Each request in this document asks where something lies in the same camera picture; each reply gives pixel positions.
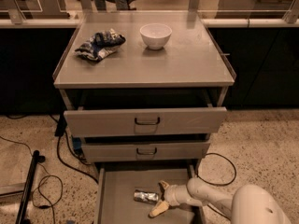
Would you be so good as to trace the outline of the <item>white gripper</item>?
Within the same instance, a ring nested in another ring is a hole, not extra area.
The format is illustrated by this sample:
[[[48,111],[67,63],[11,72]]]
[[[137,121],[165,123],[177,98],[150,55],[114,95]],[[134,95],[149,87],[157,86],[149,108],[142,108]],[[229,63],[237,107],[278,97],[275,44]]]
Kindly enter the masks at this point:
[[[157,217],[169,209],[170,206],[179,206],[186,203],[189,192],[185,185],[170,185],[164,180],[159,181],[159,185],[164,190],[164,201],[160,200],[149,212],[150,217]]]

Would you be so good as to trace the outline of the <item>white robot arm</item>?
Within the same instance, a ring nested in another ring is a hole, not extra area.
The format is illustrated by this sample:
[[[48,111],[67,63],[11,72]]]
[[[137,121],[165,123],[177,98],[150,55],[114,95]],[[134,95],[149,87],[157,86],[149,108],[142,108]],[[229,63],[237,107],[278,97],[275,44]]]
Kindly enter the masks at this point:
[[[181,204],[197,207],[212,204],[229,218],[231,224],[292,224],[276,200],[256,185],[244,185],[230,196],[195,177],[185,185],[170,185],[163,180],[159,184],[164,197],[149,212],[150,217],[157,217]]]

